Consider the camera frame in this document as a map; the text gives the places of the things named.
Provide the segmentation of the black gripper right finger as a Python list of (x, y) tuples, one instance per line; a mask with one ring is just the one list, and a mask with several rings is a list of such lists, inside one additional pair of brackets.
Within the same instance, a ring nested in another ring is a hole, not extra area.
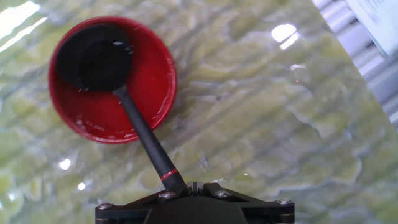
[(224, 188), (218, 183), (203, 182), (194, 182), (194, 195), (237, 205), (249, 223), (295, 223), (295, 204), (289, 199), (265, 202)]

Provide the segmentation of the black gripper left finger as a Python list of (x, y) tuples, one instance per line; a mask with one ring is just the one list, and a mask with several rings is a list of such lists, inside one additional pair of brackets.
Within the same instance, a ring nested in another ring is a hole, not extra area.
[(95, 224), (127, 223), (131, 220), (144, 223), (146, 216), (156, 205), (192, 196), (194, 190), (195, 183), (188, 182), (186, 185), (175, 185), (126, 205), (102, 203), (95, 208)]

